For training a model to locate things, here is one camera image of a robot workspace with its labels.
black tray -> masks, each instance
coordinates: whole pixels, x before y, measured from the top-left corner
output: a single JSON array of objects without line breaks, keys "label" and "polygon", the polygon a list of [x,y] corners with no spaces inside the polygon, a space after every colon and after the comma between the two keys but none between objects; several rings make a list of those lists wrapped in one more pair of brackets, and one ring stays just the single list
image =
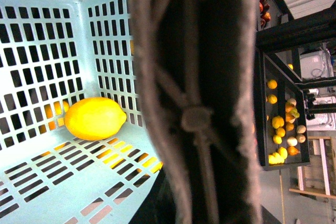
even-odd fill
[{"label": "black tray", "polygon": [[[274,90],[267,87],[267,81],[270,79],[275,79],[278,82],[278,86]],[[266,102],[266,96],[270,94],[274,94],[278,98],[278,102],[276,104]],[[289,98],[296,99],[296,108],[300,113],[300,118],[296,119],[294,122],[295,129],[289,132],[286,131],[286,136],[282,138],[282,143],[278,145],[275,144],[272,139],[275,135],[275,129],[272,127],[272,118],[279,115],[285,120],[285,103]],[[308,165],[309,151],[307,132],[304,133],[306,141],[302,144],[298,143],[298,145],[295,146],[301,153],[296,156],[288,156],[284,164],[268,164],[268,155],[276,152],[279,147],[287,148],[287,138],[290,136],[296,136],[297,125],[306,126],[306,119],[304,114],[302,91],[267,55],[263,54],[259,50],[256,51],[255,56],[254,107],[259,161],[264,170]]]}]

floor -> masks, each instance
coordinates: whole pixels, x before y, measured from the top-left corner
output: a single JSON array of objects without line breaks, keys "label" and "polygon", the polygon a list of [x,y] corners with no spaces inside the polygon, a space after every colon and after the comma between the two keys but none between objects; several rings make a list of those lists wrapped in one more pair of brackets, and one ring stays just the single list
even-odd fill
[{"label": "floor", "polygon": [[262,205],[283,224],[294,224],[296,219],[300,219],[301,224],[333,224],[332,206],[336,206],[334,202],[321,202],[288,191],[295,183],[295,172],[290,169],[281,170],[281,175],[278,170],[261,172]]}]

yellow lemon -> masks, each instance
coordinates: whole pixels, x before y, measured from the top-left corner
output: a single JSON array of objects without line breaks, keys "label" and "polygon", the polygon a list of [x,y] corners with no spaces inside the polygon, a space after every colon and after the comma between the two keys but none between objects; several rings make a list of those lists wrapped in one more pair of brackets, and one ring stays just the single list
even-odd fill
[{"label": "yellow lemon", "polygon": [[281,116],[275,116],[272,119],[272,126],[273,128],[277,129],[278,127],[283,127],[285,124],[284,119]]},{"label": "yellow lemon", "polygon": [[269,102],[270,104],[275,104],[275,103],[277,103],[278,98],[277,98],[275,95],[270,94],[270,95],[267,97],[267,100],[268,100],[268,102]]},{"label": "yellow lemon", "polygon": [[275,130],[276,134],[280,137],[284,137],[286,135],[286,131],[284,128],[282,127],[278,127],[276,130]]},{"label": "yellow lemon", "polygon": [[287,122],[286,123],[286,131],[292,131],[294,130],[294,124]]},{"label": "yellow lemon", "polygon": [[267,82],[267,86],[270,88],[270,89],[275,89],[277,86],[278,86],[278,83],[276,80],[269,80]]},{"label": "yellow lemon", "polygon": [[283,159],[286,159],[286,158],[288,157],[287,150],[286,150],[286,148],[284,148],[284,147],[280,147],[279,150],[278,150],[278,153],[280,154],[280,156],[281,156]]},{"label": "yellow lemon", "polygon": [[277,163],[277,160],[273,155],[268,155],[268,163],[270,165],[275,165]]},{"label": "yellow lemon", "polygon": [[282,143],[281,136],[274,135],[273,136],[273,142],[276,143],[276,144],[281,144]]},{"label": "yellow lemon", "polygon": [[65,126],[84,140],[102,140],[115,135],[126,121],[126,114],[111,99],[86,98],[71,106],[65,115]]}]

plastic basket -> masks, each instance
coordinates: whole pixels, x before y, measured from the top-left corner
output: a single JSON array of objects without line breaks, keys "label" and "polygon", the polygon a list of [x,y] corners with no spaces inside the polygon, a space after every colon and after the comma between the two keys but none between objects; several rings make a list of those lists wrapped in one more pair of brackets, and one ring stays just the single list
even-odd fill
[{"label": "plastic basket", "polygon": [[[149,193],[159,161],[129,21],[127,0],[0,0],[0,223],[128,223]],[[74,138],[53,103],[98,96],[128,121],[108,140]]]}]

white appliance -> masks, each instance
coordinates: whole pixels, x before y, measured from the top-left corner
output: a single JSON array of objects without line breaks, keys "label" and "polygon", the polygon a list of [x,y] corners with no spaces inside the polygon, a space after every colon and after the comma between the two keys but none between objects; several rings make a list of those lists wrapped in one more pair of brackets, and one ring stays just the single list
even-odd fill
[{"label": "white appliance", "polygon": [[300,55],[300,67],[304,79],[334,76],[327,49]]},{"label": "white appliance", "polygon": [[[336,103],[335,97],[323,97],[316,98],[314,104],[329,104]],[[308,131],[334,131],[335,126],[335,114],[325,113],[325,114],[315,114],[315,119],[306,120]]]},{"label": "white appliance", "polygon": [[[321,77],[333,77],[333,69],[330,60],[330,53],[325,50],[310,52],[300,55],[301,76],[303,79],[317,79]],[[326,94],[326,89],[309,90],[316,96]],[[335,97],[316,98],[314,104],[336,103]],[[309,131],[334,131],[336,130],[334,113],[315,114],[315,119],[306,120]]]}]

